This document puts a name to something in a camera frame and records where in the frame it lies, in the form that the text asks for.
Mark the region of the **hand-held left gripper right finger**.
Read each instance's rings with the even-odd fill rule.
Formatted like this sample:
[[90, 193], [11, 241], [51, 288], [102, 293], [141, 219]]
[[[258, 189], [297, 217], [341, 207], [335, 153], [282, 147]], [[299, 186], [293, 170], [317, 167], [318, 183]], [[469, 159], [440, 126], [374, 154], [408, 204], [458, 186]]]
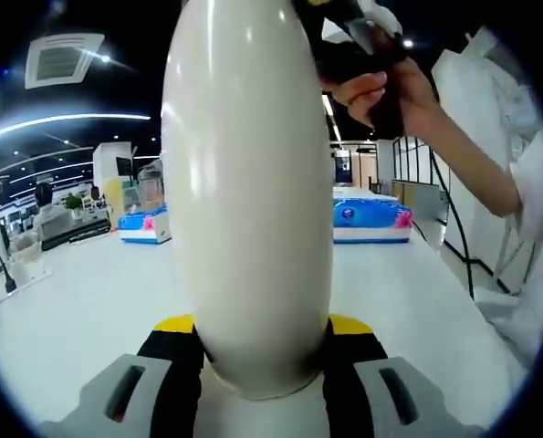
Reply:
[[481, 437], [459, 422], [442, 391], [407, 360], [390, 358], [372, 329], [329, 316], [322, 345], [322, 394], [331, 437]]

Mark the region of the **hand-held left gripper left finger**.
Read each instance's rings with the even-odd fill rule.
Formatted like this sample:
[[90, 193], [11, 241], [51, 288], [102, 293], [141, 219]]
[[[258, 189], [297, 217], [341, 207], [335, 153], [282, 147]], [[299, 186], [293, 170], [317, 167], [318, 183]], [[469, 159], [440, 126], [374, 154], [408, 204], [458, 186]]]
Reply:
[[190, 314], [158, 323], [135, 355], [114, 360], [80, 390], [77, 407], [37, 427], [41, 437], [192, 437], [204, 346]]

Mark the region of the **person's right hand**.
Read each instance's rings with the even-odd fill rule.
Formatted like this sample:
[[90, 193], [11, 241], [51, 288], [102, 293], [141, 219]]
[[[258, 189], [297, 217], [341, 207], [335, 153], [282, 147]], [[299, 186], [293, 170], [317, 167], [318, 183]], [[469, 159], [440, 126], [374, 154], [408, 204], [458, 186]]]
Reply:
[[390, 73], [364, 73], [341, 84], [326, 78], [319, 82], [322, 90], [343, 105], [354, 120], [370, 128], [375, 128], [370, 110], [394, 89], [409, 136], [423, 139], [423, 123], [441, 110], [430, 81], [410, 57], [394, 65]]

